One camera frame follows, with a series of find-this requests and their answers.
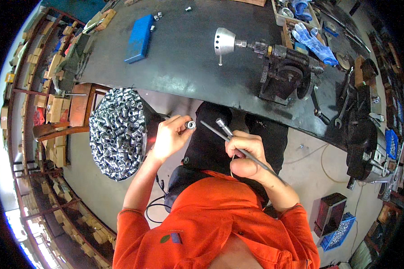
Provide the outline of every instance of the blue plastic crate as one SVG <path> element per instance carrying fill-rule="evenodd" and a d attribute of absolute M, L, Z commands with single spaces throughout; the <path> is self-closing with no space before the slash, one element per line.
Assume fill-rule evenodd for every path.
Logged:
<path fill-rule="evenodd" d="M 393 130 L 385 131 L 386 138 L 386 154 L 396 160 L 396 152 L 398 150 L 398 136 Z"/>
<path fill-rule="evenodd" d="M 338 229 L 335 232 L 326 235 L 320 243 L 323 251 L 333 250 L 334 248 L 341 246 L 349 234 L 350 229 L 353 227 L 355 220 L 356 217 L 350 214 L 350 212 L 344 214 Z"/>

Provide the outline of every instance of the right hand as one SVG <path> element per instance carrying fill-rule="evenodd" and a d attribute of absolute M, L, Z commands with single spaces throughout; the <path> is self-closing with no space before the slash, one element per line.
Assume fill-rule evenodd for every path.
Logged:
<path fill-rule="evenodd" d="M 271 165 L 265 159 L 262 138 L 237 130 L 233 134 L 234 137 L 232 137 L 231 141 L 225 143 L 226 153 L 229 157 L 232 158 L 233 154 L 240 157 L 231 161 L 232 173 L 258 182 L 263 181 L 266 178 L 266 170 L 251 159 L 246 159 L 245 155 L 238 150 L 238 148 L 247 150 L 251 155 L 271 168 Z"/>
<path fill-rule="evenodd" d="M 180 150 L 196 128 L 186 129 L 184 124 L 191 121 L 187 116 L 175 115 L 158 125 L 156 143 L 152 149 L 153 155 L 164 162 L 169 156 Z"/>

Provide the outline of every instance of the electric cable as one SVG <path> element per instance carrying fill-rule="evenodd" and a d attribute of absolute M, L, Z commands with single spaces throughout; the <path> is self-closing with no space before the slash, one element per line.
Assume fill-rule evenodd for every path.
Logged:
<path fill-rule="evenodd" d="M 300 161 L 300 160 L 303 160 L 303 159 L 307 158 L 307 157 L 310 156 L 311 154 L 315 153 L 316 151 L 318 151 L 319 149 L 321 149 L 321 148 L 323 148 L 323 147 L 325 147 L 325 146 L 327 146 L 327 145 L 328 145 L 328 143 L 324 144 L 323 146 L 318 147 L 317 149 L 314 149 L 311 153 L 308 153 L 307 155 L 305 155 L 304 157 L 302 157 L 302 158 L 300 158 L 300 159 L 297 159 L 297 160 L 294 160 L 294 161 L 288 161 L 288 162 L 285 162 L 285 163 L 283 163 L 283 164 L 294 164 L 294 163 L 296 163 L 296 162 L 298 162 L 298 161 Z"/>
<path fill-rule="evenodd" d="M 165 189 L 164 181 L 161 180 L 162 183 L 160 183 L 160 181 L 158 180 L 158 175 L 156 175 L 156 182 L 157 182 L 158 186 L 160 187 L 160 189 L 162 190 L 162 192 L 163 192 L 165 195 L 167 195 L 167 192 L 164 190 L 164 189 Z M 150 221 L 152 221 L 152 222 L 154 222 L 154 223 L 163 223 L 163 222 L 162 222 L 162 221 L 155 221 L 155 220 L 152 220 L 152 219 L 148 216 L 148 209 L 149 209 L 150 207 L 153 207 L 153 206 L 156 206 L 156 205 L 161 205 L 161 206 L 164 206 L 164 207 L 168 207 L 169 209 L 172 209 L 170 206 L 165 205 L 165 204 L 154 204 L 154 202 L 156 202 L 156 201 L 158 201 L 158 200 L 164 198 L 165 195 L 160 196 L 160 197 L 158 197 L 158 198 L 152 200 L 152 201 L 147 205 L 147 207 L 145 208 L 145 215 L 146 215 L 146 217 L 147 217 Z"/>
<path fill-rule="evenodd" d="M 335 179 L 333 179 L 332 177 L 330 177 L 330 176 L 326 173 L 325 168 L 323 167 L 323 161 L 322 161 L 322 159 L 323 159 L 323 154 L 325 153 L 325 150 L 328 148 L 328 146 L 329 146 L 329 144 L 326 145 L 326 147 L 325 147 L 325 148 L 323 149 L 323 151 L 322 151 L 322 155 L 320 155 L 320 165 L 322 166 L 323 173 L 325 173 L 325 175 L 326 175 L 330 180 L 334 181 L 335 183 L 349 183 L 348 181 L 338 181 L 338 180 L 335 180 Z"/>
<path fill-rule="evenodd" d="M 351 250 L 350 250 L 350 255 L 352 255 L 353 253 L 353 247 L 355 246 L 355 242 L 356 242 L 356 238 L 358 237 L 358 219 L 356 218 L 356 212 L 358 211 L 358 205 L 359 205 L 359 200 L 361 199 L 361 195 L 362 195 L 362 190 L 364 189 L 364 186 L 366 184 L 362 184 L 361 187 L 361 193 L 359 194 L 359 198 L 358 201 L 356 202 L 356 208 L 355 208 L 355 222 L 356 222 L 356 235 L 355 235 L 355 239 L 353 240 L 353 245 L 351 245 Z"/>

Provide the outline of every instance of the black cable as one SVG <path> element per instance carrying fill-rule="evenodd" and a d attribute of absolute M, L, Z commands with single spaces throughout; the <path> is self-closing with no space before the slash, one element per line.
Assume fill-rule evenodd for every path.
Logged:
<path fill-rule="evenodd" d="M 164 183 L 163 183 L 164 181 L 162 180 L 162 184 L 160 184 L 160 182 L 159 182 L 159 180 L 158 180 L 158 175 L 156 175 L 156 182 L 157 182 L 158 186 L 160 187 L 160 189 L 163 191 L 163 193 L 164 193 L 165 195 L 167 195 L 167 192 L 164 190 L 164 188 L 165 188 Z M 164 207 L 169 207 L 170 209 L 172 209 L 170 206 L 165 205 L 165 204 L 153 204 L 154 202 L 156 202 L 156 201 L 158 201 L 158 200 L 164 198 L 165 195 L 164 195 L 164 196 L 160 196 L 159 198 L 156 198 L 156 199 L 152 200 L 152 201 L 147 205 L 147 207 L 145 208 L 145 215 L 146 215 L 146 217 L 147 217 L 150 221 L 152 221 L 152 222 L 154 222 L 154 223 L 162 223 L 162 221 L 155 221 L 155 220 L 152 220 L 152 219 L 148 216 L 148 209 L 149 209 L 150 207 L 153 207 L 153 206 L 156 206 L 156 205 L 162 205 L 162 206 L 164 206 Z"/>

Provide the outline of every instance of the wooden chair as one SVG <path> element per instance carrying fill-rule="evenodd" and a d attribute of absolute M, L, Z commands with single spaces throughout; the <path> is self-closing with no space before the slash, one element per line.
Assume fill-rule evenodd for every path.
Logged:
<path fill-rule="evenodd" d="M 105 95 L 110 88 L 94 84 L 82 83 L 73 87 L 72 93 L 86 93 L 84 96 L 72 96 L 70 102 L 69 121 L 52 124 L 44 124 L 33 127 L 33 137 L 37 142 L 52 139 L 55 137 L 65 136 L 77 132 L 88 132 L 90 127 L 88 119 L 91 111 L 95 109 L 97 95 Z M 61 131 L 55 128 L 68 127 Z"/>

